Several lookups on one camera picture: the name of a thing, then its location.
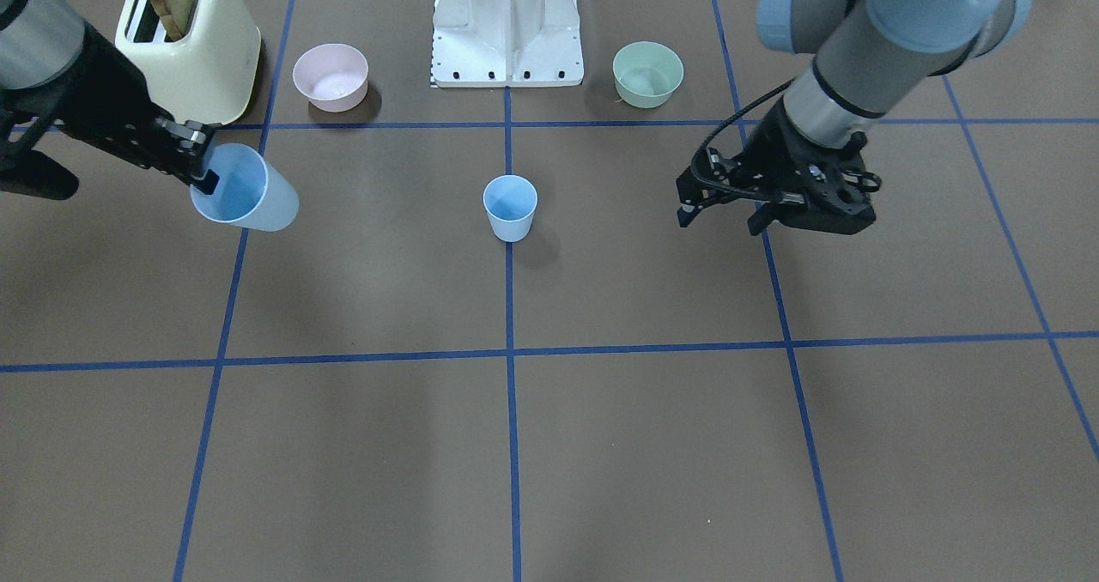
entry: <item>plastic cup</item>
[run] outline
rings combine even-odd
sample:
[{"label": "plastic cup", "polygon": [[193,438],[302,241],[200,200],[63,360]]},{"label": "plastic cup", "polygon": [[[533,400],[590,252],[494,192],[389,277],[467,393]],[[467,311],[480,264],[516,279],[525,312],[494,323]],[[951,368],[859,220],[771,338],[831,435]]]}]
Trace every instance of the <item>plastic cup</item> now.
[{"label": "plastic cup", "polygon": [[345,112],[366,97],[366,57],[343,43],[325,43],[302,54],[293,65],[293,85],[310,104]]},{"label": "plastic cup", "polygon": [[244,144],[219,144],[209,168],[220,180],[212,194],[191,187],[191,202],[204,219],[274,233],[298,215],[298,192],[259,153]]},{"label": "plastic cup", "polygon": [[506,175],[490,180],[482,195],[492,233],[502,242],[525,237],[539,206],[539,192],[522,176]]},{"label": "plastic cup", "polygon": [[618,51],[612,65],[614,87],[628,104],[656,108],[684,81],[684,63],[670,47],[635,42]]}]

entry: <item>mint green bowl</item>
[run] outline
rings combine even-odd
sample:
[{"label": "mint green bowl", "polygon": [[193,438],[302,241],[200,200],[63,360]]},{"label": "mint green bowl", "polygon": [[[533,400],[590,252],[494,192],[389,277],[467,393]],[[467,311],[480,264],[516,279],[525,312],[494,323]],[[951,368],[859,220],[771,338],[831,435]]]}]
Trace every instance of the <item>mint green bowl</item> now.
[{"label": "mint green bowl", "polygon": [[614,87],[628,104],[656,108],[684,81],[684,63],[656,42],[633,42],[618,51],[612,65]]}]

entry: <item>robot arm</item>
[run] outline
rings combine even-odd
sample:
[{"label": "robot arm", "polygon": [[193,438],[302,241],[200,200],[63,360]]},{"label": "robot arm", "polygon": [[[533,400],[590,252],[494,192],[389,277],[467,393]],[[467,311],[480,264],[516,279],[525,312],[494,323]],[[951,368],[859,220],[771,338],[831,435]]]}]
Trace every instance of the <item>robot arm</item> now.
[{"label": "robot arm", "polygon": [[[16,124],[27,124],[15,133]],[[177,124],[145,76],[63,0],[0,0],[0,191],[67,199],[78,179],[33,150],[47,128],[212,194],[212,125]]]},{"label": "robot arm", "polygon": [[866,133],[920,80],[951,72],[1022,25],[1030,0],[761,0],[762,42],[812,52],[752,133],[725,159],[699,148],[676,184],[680,226],[714,203],[762,202],[752,234],[770,222],[855,234],[875,222],[880,180],[859,155]]}]

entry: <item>white plastic stand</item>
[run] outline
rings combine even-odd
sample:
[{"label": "white plastic stand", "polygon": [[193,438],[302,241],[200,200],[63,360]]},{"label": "white plastic stand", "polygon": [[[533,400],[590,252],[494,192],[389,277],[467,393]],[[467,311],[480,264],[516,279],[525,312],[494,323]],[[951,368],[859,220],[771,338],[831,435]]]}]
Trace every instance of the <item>white plastic stand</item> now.
[{"label": "white plastic stand", "polygon": [[187,34],[168,42],[148,0],[126,0],[114,46],[137,65],[149,98],[177,122],[230,124],[247,109],[259,30],[244,0],[198,0]]},{"label": "white plastic stand", "polygon": [[584,80],[576,0],[435,0],[439,87],[575,86]]}]

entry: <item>light blue cup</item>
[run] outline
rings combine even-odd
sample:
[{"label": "light blue cup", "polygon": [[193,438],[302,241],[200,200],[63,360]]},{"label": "light blue cup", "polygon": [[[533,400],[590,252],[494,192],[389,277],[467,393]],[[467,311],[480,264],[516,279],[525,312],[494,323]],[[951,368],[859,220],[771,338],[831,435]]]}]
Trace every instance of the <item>light blue cup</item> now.
[{"label": "light blue cup", "polygon": [[684,81],[679,56],[656,42],[635,42],[618,51],[612,69],[619,96],[635,108],[664,104]]},{"label": "light blue cup", "polygon": [[298,192],[259,153],[219,144],[209,160],[220,180],[212,194],[191,188],[191,202],[210,222],[274,233],[298,215]]},{"label": "light blue cup", "polygon": [[531,231],[539,192],[522,176],[506,175],[490,180],[481,195],[492,233],[502,242],[522,240]]}]

